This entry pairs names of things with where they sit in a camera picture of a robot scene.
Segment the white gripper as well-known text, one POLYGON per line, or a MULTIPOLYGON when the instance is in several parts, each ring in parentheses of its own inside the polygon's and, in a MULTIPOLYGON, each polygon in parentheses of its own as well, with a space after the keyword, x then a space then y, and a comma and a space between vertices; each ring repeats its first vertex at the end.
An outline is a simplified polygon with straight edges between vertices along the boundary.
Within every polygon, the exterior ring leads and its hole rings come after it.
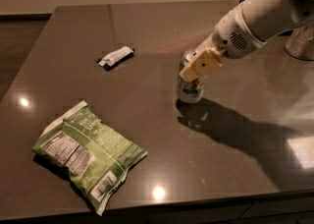
POLYGON ((221 56, 240 59, 265 44, 266 41, 250 29, 243 8, 238 5, 229 11, 214 26, 211 34, 196 47, 198 52, 180 71, 180 76, 191 83, 221 68, 221 56))

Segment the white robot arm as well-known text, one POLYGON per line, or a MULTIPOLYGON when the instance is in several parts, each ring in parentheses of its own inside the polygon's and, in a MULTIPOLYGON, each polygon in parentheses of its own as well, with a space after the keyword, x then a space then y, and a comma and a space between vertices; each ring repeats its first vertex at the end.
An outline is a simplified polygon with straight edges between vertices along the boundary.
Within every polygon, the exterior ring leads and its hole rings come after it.
POLYGON ((263 47, 272 37, 314 20, 314 0, 244 0, 230 10, 195 49, 180 76, 192 82, 263 47))

